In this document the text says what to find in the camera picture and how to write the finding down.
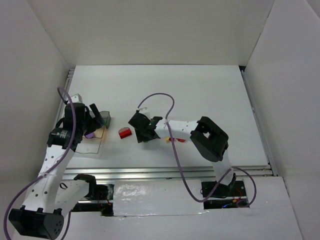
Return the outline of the purple rounded lego block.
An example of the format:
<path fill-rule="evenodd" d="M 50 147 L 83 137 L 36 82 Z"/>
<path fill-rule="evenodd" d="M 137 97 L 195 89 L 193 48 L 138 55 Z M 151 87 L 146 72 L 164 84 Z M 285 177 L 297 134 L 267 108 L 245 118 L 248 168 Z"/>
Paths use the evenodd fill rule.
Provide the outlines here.
<path fill-rule="evenodd" d="M 89 133 L 89 134 L 85 135 L 84 137 L 85 137 L 86 139 L 92 139 L 92 138 L 95 138 L 96 135 L 95 135 L 94 132 L 92 132 L 92 133 Z"/>

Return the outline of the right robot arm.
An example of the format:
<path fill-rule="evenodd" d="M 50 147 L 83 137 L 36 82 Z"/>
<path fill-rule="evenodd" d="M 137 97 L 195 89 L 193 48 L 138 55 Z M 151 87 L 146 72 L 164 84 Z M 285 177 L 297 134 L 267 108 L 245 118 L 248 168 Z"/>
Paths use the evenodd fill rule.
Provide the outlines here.
<path fill-rule="evenodd" d="M 128 121 L 136 133 L 137 141 L 148 142 L 161 138 L 174 138 L 190 141 L 199 154 L 212 163 L 218 180 L 218 189 L 231 191 L 236 181 L 236 174 L 228 156 L 229 136 L 209 117 L 203 116 L 198 121 L 168 120 L 161 116 L 149 119 L 138 110 Z"/>

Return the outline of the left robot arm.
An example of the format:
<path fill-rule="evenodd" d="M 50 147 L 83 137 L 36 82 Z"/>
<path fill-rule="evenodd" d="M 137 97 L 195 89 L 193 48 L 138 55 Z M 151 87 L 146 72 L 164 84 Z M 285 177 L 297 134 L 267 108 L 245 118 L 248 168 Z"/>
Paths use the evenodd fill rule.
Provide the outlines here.
<path fill-rule="evenodd" d="M 18 209 L 13 208 L 8 220 L 22 236 L 55 240 L 61 234 L 65 216 L 82 198 L 96 197 L 97 181 L 80 173 L 61 188 L 65 170 L 84 135 L 105 126 L 105 121 L 93 103 L 86 106 L 68 103 L 64 117 L 49 133 L 46 155 L 37 181 Z"/>

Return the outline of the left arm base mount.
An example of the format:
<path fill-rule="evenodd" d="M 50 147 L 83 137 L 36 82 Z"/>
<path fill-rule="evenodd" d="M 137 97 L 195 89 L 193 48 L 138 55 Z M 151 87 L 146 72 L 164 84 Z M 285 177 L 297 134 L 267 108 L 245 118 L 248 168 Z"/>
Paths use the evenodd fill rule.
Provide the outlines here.
<path fill-rule="evenodd" d="M 78 174 L 73 180 L 59 184 L 56 204 L 63 207 L 63 213 L 99 212 L 101 216 L 112 217 L 114 198 L 113 184 L 98 184 L 93 175 Z"/>

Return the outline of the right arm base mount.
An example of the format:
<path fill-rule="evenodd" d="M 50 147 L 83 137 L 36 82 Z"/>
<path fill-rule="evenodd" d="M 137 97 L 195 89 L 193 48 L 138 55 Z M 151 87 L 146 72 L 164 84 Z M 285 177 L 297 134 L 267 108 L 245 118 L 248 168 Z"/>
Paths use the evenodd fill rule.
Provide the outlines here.
<path fill-rule="evenodd" d="M 237 208 L 238 202 L 241 207 L 249 203 L 242 179 L 236 180 L 231 190 L 220 184 L 208 200 L 203 203 L 203 208 L 205 210 L 233 209 Z"/>

